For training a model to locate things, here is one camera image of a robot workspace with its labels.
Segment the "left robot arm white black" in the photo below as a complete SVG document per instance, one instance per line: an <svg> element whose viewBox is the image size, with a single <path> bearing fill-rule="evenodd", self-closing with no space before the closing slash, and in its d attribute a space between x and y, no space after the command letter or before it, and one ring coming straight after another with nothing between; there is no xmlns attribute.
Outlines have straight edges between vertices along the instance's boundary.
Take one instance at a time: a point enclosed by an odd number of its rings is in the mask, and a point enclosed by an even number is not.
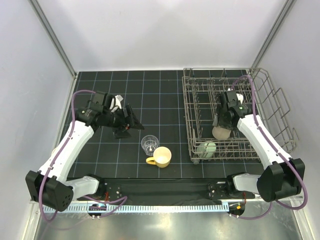
<svg viewBox="0 0 320 240"><path fill-rule="evenodd" d="M105 181L94 174L68 180L68 174L79 153L100 127L112 129L115 139L131 137L129 130L143 130L130 104L122 107L121 95L93 92L85 107L72 109L72 121L58 146L38 171L25 177L32 201L58 212L67 209L73 200L90 196L101 200L106 194Z"/></svg>

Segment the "pale green cup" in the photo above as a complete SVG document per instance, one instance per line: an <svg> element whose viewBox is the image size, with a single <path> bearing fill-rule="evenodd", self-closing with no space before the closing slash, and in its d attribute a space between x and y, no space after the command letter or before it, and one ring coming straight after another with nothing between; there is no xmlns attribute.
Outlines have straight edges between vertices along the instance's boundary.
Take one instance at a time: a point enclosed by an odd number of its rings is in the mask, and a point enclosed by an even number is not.
<svg viewBox="0 0 320 240"><path fill-rule="evenodd" d="M217 149L217 146L214 142L206 141L201 143L197 147L196 153L197 153L197 156L201 159L210 159L213 157L216 149Z"/></svg>

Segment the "beige paper cup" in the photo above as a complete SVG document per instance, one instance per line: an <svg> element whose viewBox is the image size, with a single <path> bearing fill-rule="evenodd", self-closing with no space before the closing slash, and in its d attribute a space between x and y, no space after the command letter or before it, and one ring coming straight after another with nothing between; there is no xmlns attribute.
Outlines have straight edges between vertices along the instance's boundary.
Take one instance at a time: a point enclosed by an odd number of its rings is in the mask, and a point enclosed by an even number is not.
<svg viewBox="0 0 320 240"><path fill-rule="evenodd" d="M212 129L212 135L217 140L227 140L230 137L231 130L220 126L214 126Z"/></svg>

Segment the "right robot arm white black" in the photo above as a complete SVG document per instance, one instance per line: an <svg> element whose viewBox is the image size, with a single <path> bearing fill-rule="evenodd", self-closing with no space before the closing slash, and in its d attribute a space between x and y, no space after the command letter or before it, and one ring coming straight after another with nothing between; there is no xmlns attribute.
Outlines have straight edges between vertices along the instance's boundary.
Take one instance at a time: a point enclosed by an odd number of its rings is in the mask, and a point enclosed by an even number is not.
<svg viewBox="0 0 320 240"><path fill-rule="evenodd" d="M213 120L213 137L222 141L228 139L232 131L239 131L249 140L263 165L260 175L228 176L226 194L237 198L246 191L260 195L265 202L273 202L305 193L304 162L292 158L277 143L257 115L255 104L244 103L243 96L234 90L222 92L219 102Z"/></svg>

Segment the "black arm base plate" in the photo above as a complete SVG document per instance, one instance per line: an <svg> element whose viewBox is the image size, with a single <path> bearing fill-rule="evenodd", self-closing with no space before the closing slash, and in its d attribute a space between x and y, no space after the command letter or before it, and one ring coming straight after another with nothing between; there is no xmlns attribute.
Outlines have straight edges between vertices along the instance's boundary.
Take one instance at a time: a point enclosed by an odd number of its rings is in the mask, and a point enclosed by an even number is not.
<svg viewBox="0 0 320 240"><path fill-rule="evenodd" d="M231 190L225 178L105 178L108 197L126 196L132 206L200 206L251 200L251 192Z"/></svg>

